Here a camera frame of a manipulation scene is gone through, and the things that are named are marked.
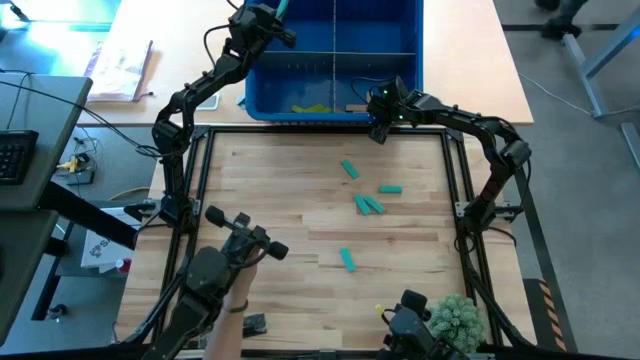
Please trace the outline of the grey side desk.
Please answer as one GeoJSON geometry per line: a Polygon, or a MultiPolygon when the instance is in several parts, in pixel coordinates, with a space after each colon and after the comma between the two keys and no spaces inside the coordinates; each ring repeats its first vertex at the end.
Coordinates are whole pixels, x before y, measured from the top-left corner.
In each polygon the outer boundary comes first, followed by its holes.
{"type": "Polygon", "coordinates": [[[92,81],[85,77],[0,74],[0,130],[38,133],[23,182],[0,184],[0,347],[40,264],[59,217],[40,208],[92,81]]]}

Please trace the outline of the black keyboard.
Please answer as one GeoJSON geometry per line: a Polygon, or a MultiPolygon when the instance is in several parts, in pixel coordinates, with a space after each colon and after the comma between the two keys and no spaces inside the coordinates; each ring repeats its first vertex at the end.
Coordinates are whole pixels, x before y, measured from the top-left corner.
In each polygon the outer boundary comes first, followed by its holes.
{"type": "Polygon", "coordinates": [[[0,185],[23,183],[38,136],[33,130],[0,130],[0,185]]]}

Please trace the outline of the grey metal floor bar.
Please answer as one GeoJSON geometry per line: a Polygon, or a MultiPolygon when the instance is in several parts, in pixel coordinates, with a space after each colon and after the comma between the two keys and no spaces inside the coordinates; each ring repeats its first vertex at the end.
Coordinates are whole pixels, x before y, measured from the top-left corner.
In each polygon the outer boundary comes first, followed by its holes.
{"type": "Polygon", "coordinates": [[[632,123],[622,123],[620,125],[620,130],[634,162],[640,170],[640,133],[632,123]]]}

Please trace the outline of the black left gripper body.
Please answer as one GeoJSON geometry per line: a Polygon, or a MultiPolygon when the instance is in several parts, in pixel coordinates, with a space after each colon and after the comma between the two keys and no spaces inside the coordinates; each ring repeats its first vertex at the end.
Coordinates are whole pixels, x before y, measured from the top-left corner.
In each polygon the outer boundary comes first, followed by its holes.
{"type": "Polygon", "coordinates": [[[278,39],[289,49],[296,46],[297,37],[293,30],[272,34],[269,31],[271,24],[261,22],[261,5],[267,4],[244,4],[229,18],[230,47],[242,58],[257,59],[273,39],[278,39]]]}

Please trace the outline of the orange black hazard striped plate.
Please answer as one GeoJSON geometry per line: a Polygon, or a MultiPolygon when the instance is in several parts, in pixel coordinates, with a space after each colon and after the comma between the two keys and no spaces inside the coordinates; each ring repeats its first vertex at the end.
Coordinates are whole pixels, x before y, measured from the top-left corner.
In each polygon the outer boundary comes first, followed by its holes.
{"type": "Polygon", "coordinates": [[[567,352],[550,288],[539,279],[528,278],[523,282],[537,344],[546,350],[567,352]]]}

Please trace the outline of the black desk support beam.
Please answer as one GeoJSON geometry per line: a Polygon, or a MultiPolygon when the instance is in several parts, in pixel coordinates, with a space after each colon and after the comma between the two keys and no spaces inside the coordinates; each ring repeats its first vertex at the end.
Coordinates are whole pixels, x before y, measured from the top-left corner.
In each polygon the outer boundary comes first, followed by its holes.
{"type": "Polygon", "coordinates": [[[125,222],[105,213],[66,188],[50,181],[40,197],[41,209],[54,210],[87,230],[130,250],[135,249],[137,231],[125,222]]]}

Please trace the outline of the grey metal desk leg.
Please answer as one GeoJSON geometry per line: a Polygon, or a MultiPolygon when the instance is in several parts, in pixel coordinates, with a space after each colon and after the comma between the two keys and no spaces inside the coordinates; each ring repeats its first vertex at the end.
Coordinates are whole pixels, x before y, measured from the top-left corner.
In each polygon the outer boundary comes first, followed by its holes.
{"type": "Polygon", "coordinates": [[[596,75],[609,62],[618,55],[632,41],[640,38],[640,5],[613,31],[611,39],[591,57],[586,57],[576,38],[571,34],[565,34],[562,45],[570,56],[574,68],[589,97],[593,110],[590,112],[594,118],[604,118],[640,111],[640,105],[626,109],[609,111],[602,97],[596,75]]]}

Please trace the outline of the green artificial plant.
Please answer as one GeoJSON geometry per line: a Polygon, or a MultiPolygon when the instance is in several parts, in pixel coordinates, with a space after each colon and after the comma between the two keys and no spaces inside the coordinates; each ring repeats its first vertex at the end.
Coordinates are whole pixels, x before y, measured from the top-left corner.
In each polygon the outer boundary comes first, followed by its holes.
{"type": "Polygon", "coordinates": [[[465,353],[475,352],[485,341],[479,309],[460,294],[447,295],[431,309],[428,327],[435,337],[444,338],[465,353]]]}

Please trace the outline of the dark grey elongated tool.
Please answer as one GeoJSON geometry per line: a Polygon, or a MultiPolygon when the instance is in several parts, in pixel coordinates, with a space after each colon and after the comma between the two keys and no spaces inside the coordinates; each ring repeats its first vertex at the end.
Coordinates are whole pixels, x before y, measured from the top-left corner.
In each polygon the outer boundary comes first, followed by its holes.
{"type": "Polygon", "coordinates": [[[243,337],[249,338],[267,333],[266,317],[264,313],[246,316],[243,320],[243,337]]]}

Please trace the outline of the light wooden desk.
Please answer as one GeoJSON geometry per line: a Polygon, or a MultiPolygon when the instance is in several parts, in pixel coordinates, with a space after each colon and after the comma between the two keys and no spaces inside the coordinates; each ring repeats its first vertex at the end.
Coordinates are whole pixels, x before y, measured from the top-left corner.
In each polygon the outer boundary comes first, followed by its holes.
{"type": "MultiPolygon", "coordinates": [[[[185,83],[210,69],[227,32],[204,32],[227,22],[226,0],[122,0],[109,32],[113,42],[150,40],[152,52],[138,102],[90,104],[116,126],[154,123],[185,83]]],[[[532,114],[492,0],[426,0],[423,80],[445,104],[530,125],[532,114]]]]}

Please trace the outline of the small black electronics box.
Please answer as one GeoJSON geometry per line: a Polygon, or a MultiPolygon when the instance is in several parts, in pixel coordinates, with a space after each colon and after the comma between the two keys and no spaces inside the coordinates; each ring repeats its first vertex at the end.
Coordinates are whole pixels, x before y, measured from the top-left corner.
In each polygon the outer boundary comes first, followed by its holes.
{"type": "Polygon", "coordinates": [[[70,187],[91,185],[94,182],[94,177],[94,170],[84,170],[80,172],[68,173],[66,176],[66,185],[70,187]]]}

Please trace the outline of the white printed paper box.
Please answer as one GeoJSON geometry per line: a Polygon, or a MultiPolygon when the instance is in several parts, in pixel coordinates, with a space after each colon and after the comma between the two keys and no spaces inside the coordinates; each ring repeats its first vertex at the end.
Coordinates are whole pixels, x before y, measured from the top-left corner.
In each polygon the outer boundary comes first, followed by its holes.
{"type": "MultiPolygon", "coordinates": [[[[126,214],[123,207],[103,208],[103,211],[131,226],[135,231],[140,226],[140,221],[126,214]]],[[[118,264],[122,265],[126,259],[131,260],[133,253],[133,250],[88,230],[81,258],[81,267],[97,268],[100,273],[104,273],[114,269],[118,264]]]]}

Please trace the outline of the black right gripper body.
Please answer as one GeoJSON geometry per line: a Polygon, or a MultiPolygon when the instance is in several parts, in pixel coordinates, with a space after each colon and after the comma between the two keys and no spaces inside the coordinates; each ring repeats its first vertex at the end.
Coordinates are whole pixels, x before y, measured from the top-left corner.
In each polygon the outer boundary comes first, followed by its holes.
{"type": "Polygon", "coordinates": [[[388,128],[392,125],[412,127],[424,125],[425,116],[417,108],[417,102],[426,98],[425,93],[410,92],[405,97],[374,95],[367,105],[367,112],[372,118],[374,128],[388,128]]]}

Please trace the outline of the blue plastic bin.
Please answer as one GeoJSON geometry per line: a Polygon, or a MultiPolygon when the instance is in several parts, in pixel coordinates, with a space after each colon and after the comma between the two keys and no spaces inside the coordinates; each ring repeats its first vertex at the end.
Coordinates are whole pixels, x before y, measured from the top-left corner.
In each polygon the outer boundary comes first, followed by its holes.
{"type": "Polygon", "coordinates": [[[296,33],[293,49],[272,41],[245,81],[246,110],[272,123],[366,123],[367,113],[348,104],[365,104],[380,81],[398,75],[410,89],[423,86],[423,0],[337,0],[336,52],[415,53],[414,71],[364,73],[336,71],[337,113],[293,113],[292,105],[330,107],[332,70],[272,71],[258,64],[267,51],[332,52],[332,0],[290,0],[283,18],[296,33]]]}

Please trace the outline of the person's left forearm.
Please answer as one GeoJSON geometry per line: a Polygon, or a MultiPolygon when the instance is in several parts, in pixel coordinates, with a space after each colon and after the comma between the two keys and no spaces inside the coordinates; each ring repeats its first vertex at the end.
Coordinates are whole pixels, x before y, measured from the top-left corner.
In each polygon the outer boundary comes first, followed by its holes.
{"type": "Polygon", "coordinates": [[[226,304],[214,322],[202,360],[240,360],[244,312],[248,301],[226,304]]]}

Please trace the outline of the person's left hand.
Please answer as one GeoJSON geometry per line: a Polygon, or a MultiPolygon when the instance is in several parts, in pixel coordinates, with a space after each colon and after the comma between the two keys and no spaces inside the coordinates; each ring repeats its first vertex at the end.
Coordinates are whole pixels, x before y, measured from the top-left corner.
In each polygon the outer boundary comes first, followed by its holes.
{"type": "Polygon", "coordinates": [[[245,305],[257,270],[257,264],[240,270],[225,297],[225,305],[228,309],[240,308],[245,305]]]}

